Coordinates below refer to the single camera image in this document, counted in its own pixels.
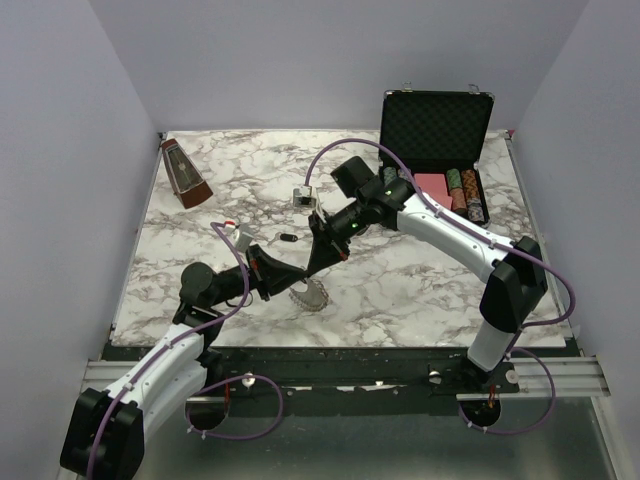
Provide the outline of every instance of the poker chip set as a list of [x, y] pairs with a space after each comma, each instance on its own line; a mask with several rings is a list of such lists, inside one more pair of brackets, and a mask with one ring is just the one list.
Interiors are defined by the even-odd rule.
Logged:
[[[380, 143], [402, 159], [423, 191], [478, 225], [489, 223], [476, 164], [493, 103], [493, 95], [477, 89], [394, 90], [386, 93], [382, 109]], [[380, 175], [385, 181], [403, 176], [384, 152], [380, 152], [380, 161]], [[436, 178], [440, 176], [441, 189], [437, 188]], [[419, 177], [429, 177], [424, 181], [426, 188], [418, 181]]]

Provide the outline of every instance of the open case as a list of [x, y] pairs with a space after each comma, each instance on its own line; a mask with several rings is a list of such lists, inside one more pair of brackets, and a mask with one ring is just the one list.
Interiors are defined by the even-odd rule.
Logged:
[[[477, 90], [431, 92], [391, 90], [382, 108], [380, 143], [398, 155], [411, 173], [473, 170], [484, 222], [489, 211], [477, 162], [491, 118], [494, 97]], [[380, 152], [380, 172], [395, 162]]]

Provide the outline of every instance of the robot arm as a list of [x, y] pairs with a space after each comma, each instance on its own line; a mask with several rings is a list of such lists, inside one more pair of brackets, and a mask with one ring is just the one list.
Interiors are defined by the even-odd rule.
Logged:
[[[298, 189], [297, 198], [294, 196], [294, 204], [316, 207], [309, 216], [313, 246], [307, 269], [275, 260], [258, 245], [252, 245], [246, 250], [249, 288], [269, 300], [318, 271], [346, 261], [351, 238], [372, 224], [407, 233], [457, 259], [487, 284], [480, 304], [485, 321], [459, 370], [465, 378], [488, 378], [547, 290], [540, 267], [492, 245], [513, 245], [540, 258], [537, 243], [524, 237], [513, 244], [506, 237], [460, 219], [475, 232], [490, 236], [493, 242], [480, 243], [439, 218], [439, 212], [427, 209], [409, 182], [396, 178], [384, 185], [359, 157], [345, 162], [332, 176], [343, 193], [354, 198], [336, 214], [329, 216], [321, 209], [310, 187]], [[86, 473], [98, 425], [124, 387], [127, 393], [113, 410], [109, 428], [101, 439], [93, 478], [131, 479], [142, 461], [147, 439], [167, 417], [203, 386], [224, 377], [219, 356], [208, 351], [222, 324], [188, 335], [186, 332], [220, 317], [222, 314], [213, 307], [242, 294], [240, 267], [216, 273], [207, 265], [194, 263], [184, 270], [181, 282], [180, 306], [173, 325], [158, 345], [105, 391], [88, 389], [79, 397], [61, 455], [63, 467]], [[172, 344], [171, 340], [181, 335], [187, 336]], [[161, 351], [169, 345], [171, 348]], [[136, 378], [133, 386], [131, 379], [154, 357], [153, 365]]]

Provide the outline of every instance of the gray wall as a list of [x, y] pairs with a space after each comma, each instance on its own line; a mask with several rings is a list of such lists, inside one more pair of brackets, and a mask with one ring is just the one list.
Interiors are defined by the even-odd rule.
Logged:
[[55, 478], [158, 138], [85, 0], [2, 2], [0, 478]]
[[640, 472], [640, 2], [591, 0], [516, 134], [573, 326], [597, 353]]
[[155, 125], [376, 128], [382, 94], [497, 96], [513, 128], [587, 0], [90, 0]]

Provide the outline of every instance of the marble table top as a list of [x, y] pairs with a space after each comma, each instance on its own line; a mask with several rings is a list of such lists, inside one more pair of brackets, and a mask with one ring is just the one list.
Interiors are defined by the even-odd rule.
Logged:
[[[328, 143], [348, 137], [378, 139], [377, 131], [175, 132], [214, 194], [184, 210], [173, 195], [166, 170], [158, 169], [144, 226], [130, 270], [112, 340], [120, 346], [150, 346], [164, 334], [178, 306], [180, 273], [201, 261], [215, 270], [235, 260], [210, 228], [211, 221], [248, 223], [271, 256], [306, 266], [311, 249], [307, 212], [293, 210], [291, 194], [303, 184], [313, 156]], [[311, 184], [330, 213], [348, 203], [329, 175], [353, 155], [376, 170], [377, 152], [365, 145], [341, 145], [319, 162]], [[504, 138], [488, 133], [479, 162], [491, 225], [519, 238], [533, 236]], [[279, 233], [300, 237], [296, 243]], [[316, 278], [330, 302], [307, 312], [282, 293], [269, 302], [258, 295], [224, 325], [216, 345], [325, 347], [468, 346], [482, 323], [478, 305], [484, 285], [457, 261], [412, 237], [370, 228], [355, 237], [351, 256]], [[557, 315], [551, 294], [530, 319]], [[564, 346], [558, 326], [525, 330], [519, 345]]]

